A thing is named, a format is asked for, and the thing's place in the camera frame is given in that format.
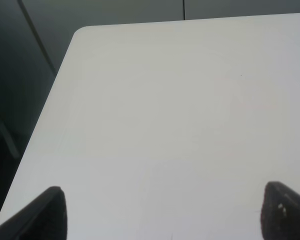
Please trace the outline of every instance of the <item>table surface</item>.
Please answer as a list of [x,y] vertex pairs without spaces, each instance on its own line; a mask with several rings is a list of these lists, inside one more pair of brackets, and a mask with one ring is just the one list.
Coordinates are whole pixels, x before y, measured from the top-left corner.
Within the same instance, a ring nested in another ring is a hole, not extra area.
[[0,224],[61,186],[68,240],[261,240],[268,181],[300,193],[300,14],[89,26]]

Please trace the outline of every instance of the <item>white table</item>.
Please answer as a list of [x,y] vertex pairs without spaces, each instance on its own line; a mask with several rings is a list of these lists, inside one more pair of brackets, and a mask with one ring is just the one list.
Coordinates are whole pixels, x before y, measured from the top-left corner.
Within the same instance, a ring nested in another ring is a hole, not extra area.
[[61,186],[68,240],[261,240],[300,193],[300,14],[73,36],[0,213]]

